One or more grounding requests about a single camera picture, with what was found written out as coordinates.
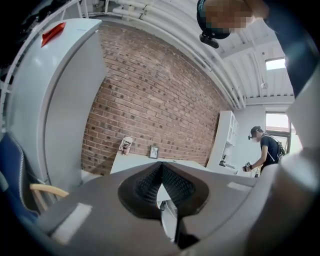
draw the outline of white desk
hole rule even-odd
[[[116,154],[114,163],[112,165],[112,169],[111,169],[110,174],[114,174],[114,173],[121,172],[121,171],[129,169],[129,168],[132,168],[132,167],[141,166],[141,165],[154,163],[154,162],[158,162],[158,161],[174,162],[177,164],[189,166],[189,167],[200,169],[203,171],[212,172],[211,170],[203,167],[201,164],[199,164],[195,161],[191,161],[191,160],[174,160],[174,159],[166,159],[166,158],[152,159],[152,158],[149,158],[148,156],[139,155],[139,154],[132,154],[132,153],[129,153],[128,155],[122,155],[121,151],[118,151],[118,153]],[[217,172],[224,173],[224,174],[233,174],[233,173],[226,173],[225,171],[224,172],[217,171]],[[168,193],[163,185],[161,185],[161,187],[158,191],[156,200],[158,202],[171,200],[170,196],[168,195]]]

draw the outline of white railing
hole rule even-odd
[[[17,64],[20,61],[20,59],[23,58],[23,55],[26,51],[26,49],[29,47],[29,44],[33,41],[33,39],[43,31],[43,29],[45,28],[45,26],[56,16],[58,16],[59,14],[62,13],[60,19],[63,20],[65,13],[66,13],[66,9],[69,8],[70,6],[73,5],[77,5],[77,9],[79,12],[79,16],[80,18],[83,17],[82,11],[81,11],[81,7],[80,7],[80,1],[81,0],[71,0],[70,2],[67,2],[65,5],[63,5],[62,7],[60,7],[58,10],[56,10],[54,13],[52,13],[51,15],[49,15],[48,17],[46,17],[41,23],[39,23],[37,26],[35,26],[32,30],[32,32],[30,33],[30,35],[28,36],[28,38],[25,40],[25,42],[23,43],[23,45],[21,46],[20,50],[18,51],[17,55],[15,56],[9,70],[8,73],[6,75],[5,81],[2,85],[2,89],[1,89],[1,97],[0,97],[0,138],[2,138],[3,135],[3,121],[4,121],[4,106],[5,106],[5,102],[6,102],[6,96],[7,94],[10,92],[8,90],[8,86],[9,86],[9,82],[10,79],[13,75],[13,73],[15,72],[16,68],[17,68]],[[89,18],[88,15],[88,9],[87,9],[87,0],[83,0],[83,5],[84,5],[84,16],[86,18]]]

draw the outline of picture frame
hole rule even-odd
[[[158,159],[159,148],[157,146],[150,146],[149,158]]]

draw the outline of ceiling light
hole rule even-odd
[[[266,70],[284,69],[286,68],[285,63],[286,63],[285,58],[266,60],[265,61]]]

